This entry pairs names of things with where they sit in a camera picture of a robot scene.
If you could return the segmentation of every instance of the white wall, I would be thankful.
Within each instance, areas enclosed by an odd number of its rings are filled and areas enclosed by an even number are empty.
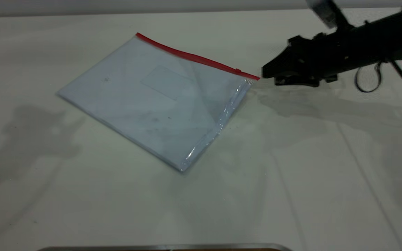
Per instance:
[[[342,8],[399,7],[402,0],[335,0]],[[305,0],[0,0],[0,16],[307,8]]]

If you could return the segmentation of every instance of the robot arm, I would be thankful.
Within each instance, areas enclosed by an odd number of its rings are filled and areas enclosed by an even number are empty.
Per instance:
[[[274,77],[276,85],[317,87],[321,80],[333,82],[338,73],[374,63],[390,62],[401,71],[395,60],[402,60],[402,11],[354,27],[332,0],[307,1],[329,28],[337,30],[313,39],[290,38],[288,47],[263,66],[263,78]]]

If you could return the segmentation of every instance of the white tabletop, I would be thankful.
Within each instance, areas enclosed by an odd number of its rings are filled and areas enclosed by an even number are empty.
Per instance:
[[[360,25],[398,10],[345,13]],[[371,94],[354,70],[315,89],[258,81],[184,174],[55,95],[136,32],[259,75],[288,38],[323,31],[309,10],[0,18],[0,251],[402,250],[402,81],[389,65]]]

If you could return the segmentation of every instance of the white table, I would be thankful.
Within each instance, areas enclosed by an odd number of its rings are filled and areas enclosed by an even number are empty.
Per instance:
[[[398,10],[345,14],[360,25]],[[0,18],[0,251],[402,250],[402,81],[391,66],[372,94],[354,88],[354,70],[316,89],[258,81],[185,174],[55,95],[136,32],[259,75],[288,38],[323,31],[309,10]]]

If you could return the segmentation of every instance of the red zipper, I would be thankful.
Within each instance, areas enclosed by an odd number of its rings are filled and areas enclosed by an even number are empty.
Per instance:
[[[146,36],[142,35],[141,33],[136,33],[136,37],[140,38],[142,41],[145,41],[157,48],[160,48],[168,53],[171,53],[177,57],[180,57],[182,59],[187,59],[193,62],[197,62],[197,63],[202,63],[205,65],[208,65],[210,67],[214,67],[223,71],[226,71],[228,73],[233,73],[236,74],[238,76],[242,76],[245,78],[251,78],[251,79],[255,79],[256,81],[259,80],[260,78],[257,76],[254,76],[252,74],[249,73],[243,73],[241,70],[239,69],[234,69],[232,67],[228,67],[227,65],[224,65],[222,63],[216,62],[214,60],[210,60],[210,59],[206,59],[204,57],[198,56],[198,55],[194,55],[194,54],[190,54],[187,52],[183,52],[183,51],[179,51],[173,48],[170,48],[168,46],[165,46],[163,44],[160,44],[154,40],[151,40],[150,38],[147,38]]]

